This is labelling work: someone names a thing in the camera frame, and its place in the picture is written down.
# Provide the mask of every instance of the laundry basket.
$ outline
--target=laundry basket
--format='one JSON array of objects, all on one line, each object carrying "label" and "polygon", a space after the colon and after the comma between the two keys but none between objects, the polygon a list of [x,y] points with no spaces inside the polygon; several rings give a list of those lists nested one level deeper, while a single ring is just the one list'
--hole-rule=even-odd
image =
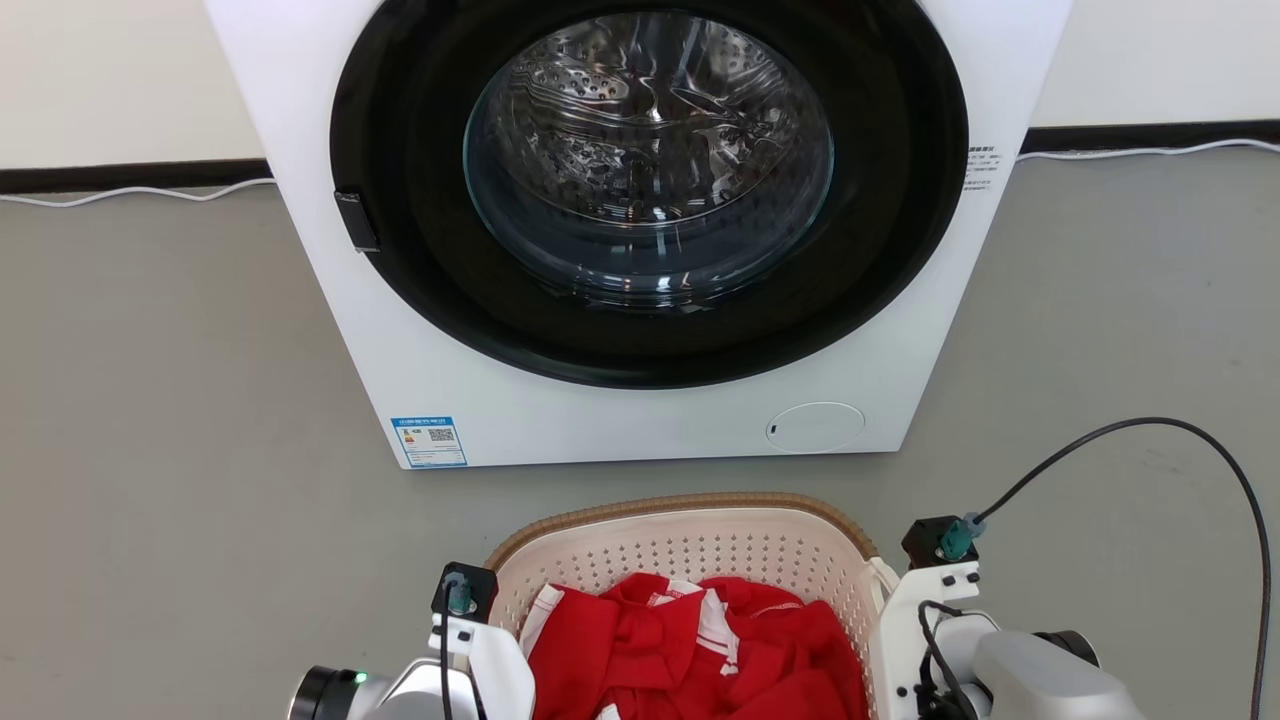
[{"label": "laundry basket", "polygon": [[499,587],[489,623],[517,637],[545,583],[600,593],[631,573],[694,583],[733,575],[826,601],[861,661],[870,719],[881,720],[870,635],[897,577],[870,538],[824,502],[717,493],[607,505],[529,525],[486,566]]}]

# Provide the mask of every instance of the clothes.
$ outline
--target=clothes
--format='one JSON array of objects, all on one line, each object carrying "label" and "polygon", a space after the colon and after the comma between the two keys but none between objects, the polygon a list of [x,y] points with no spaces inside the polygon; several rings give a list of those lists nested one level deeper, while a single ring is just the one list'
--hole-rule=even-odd
[{"label": "clothes", "polygon": [[835,612],[739,578],[547,585],[522,628],[534,720],[865,720]]}]

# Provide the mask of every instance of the blue and white sticker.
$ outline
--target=blue and white sticker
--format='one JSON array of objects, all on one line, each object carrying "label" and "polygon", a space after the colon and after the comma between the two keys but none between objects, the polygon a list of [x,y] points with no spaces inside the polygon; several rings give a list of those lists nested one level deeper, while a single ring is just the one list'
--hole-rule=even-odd
[{"label": "blue and white sticker", "polygon": [[392,427],[399,436],[410,468],[466,466],[467,456],[462,452],[462,438],[453,418],[392,418]]}]

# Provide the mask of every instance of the gray floor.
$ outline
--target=gray floor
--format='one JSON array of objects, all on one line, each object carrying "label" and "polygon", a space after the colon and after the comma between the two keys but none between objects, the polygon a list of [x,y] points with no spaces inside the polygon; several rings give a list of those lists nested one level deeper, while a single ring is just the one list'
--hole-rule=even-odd
[{"label": "gray floor", "polygon": [[[0,716],[280,717],[314,662],[411,657],[443,562],[611,501],[809,493],[902,569],[914,518],[1134,414],[1217,433],[1280,533],[1277,200],[1261,151],[1020,167],[897,455],[462,474],[396,466],[273,190],[0,204]],[[1258,552],[1193,438],[1098,442],[980,548],[983,607],[1151,717],[1245,716]]]}]

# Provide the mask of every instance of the washing machine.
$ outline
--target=washing machine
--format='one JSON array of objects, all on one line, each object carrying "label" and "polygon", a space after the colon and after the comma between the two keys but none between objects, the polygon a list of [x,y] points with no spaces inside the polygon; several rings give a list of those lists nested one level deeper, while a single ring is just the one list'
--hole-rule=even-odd
[{"label": "washing machine", "polygon": [[1071,1],[206,4],[435,469],[897,450]]}]

